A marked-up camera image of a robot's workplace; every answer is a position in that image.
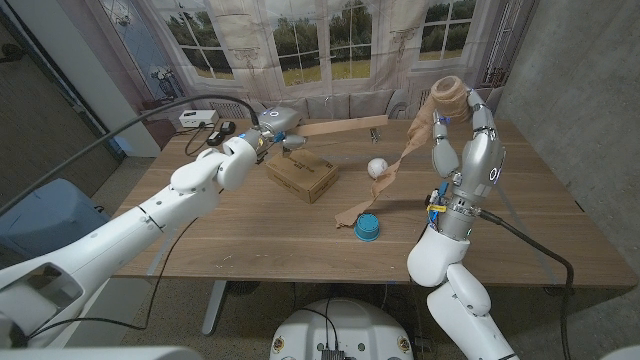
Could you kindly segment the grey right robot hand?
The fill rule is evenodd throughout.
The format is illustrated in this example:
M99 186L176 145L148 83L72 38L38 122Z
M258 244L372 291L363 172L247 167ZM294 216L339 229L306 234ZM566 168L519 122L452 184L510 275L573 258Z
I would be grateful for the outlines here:
M462 163L451 146L445 118L452 115L433 113L433 166L442 178L452 177L453 193L479 204L486 198L500 177L506 151L502 145L491 110L473 89L465 90L463 104L472 111L473 139L462 153Z

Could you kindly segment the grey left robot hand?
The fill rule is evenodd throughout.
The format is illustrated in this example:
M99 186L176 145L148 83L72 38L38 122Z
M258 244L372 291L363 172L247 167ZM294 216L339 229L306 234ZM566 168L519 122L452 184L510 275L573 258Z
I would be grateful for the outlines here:
M291 108L272 107L258 115L263 136L272 143L281 143L287 151L306 144L307 138L293 133L293 129L303 122L302 115Z

